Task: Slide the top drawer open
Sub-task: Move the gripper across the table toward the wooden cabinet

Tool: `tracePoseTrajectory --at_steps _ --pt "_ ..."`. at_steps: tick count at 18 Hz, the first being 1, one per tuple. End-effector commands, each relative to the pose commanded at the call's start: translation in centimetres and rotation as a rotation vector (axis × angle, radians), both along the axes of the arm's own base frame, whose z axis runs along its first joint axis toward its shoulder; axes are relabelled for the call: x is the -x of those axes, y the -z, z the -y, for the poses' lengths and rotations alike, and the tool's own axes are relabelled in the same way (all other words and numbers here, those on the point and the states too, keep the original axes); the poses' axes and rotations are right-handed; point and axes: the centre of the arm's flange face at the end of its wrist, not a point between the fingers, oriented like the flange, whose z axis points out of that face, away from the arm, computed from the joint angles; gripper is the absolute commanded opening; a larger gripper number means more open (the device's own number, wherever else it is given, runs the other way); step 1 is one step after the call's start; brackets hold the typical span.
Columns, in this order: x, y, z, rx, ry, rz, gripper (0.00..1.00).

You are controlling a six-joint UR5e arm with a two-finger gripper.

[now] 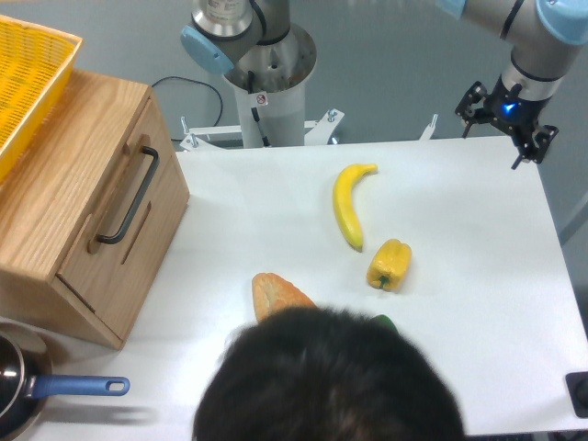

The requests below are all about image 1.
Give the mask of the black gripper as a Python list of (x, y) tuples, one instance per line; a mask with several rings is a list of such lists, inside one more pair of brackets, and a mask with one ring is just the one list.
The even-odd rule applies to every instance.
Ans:
[(462, 138), (468, 137), (474, 125), (490, 122), (489, 109), (493, 114), (492, 124), (500, 131), (512, 134), (518, 155), (511, 169), (515, 170), (521, 163), (541, 164), (560, 132), (556, 126), (538, 125), (549, 97), (525, 77), (512, 80), (502, 75), (486, 100), (487, 97), (486, 87), (477, 81), (459, 101), (455, 114), (464, 124)]

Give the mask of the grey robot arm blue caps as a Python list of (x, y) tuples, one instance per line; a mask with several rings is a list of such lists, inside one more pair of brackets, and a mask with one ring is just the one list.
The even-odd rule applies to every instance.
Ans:
[[(509, 136), (516, 161), (541, 163), (559, 130), (539, 116), (587, 43), (584, 1), (440, 1), (456, 18), (511, 43), (492, 91), (474, 83), (455, 113), (465, 127), (490, 124)], [(249, 96), (303, 85), (317, 60), (311, 36), (293, 24), (287, 1), (196, 1), (181, 43), (201, 68)]]

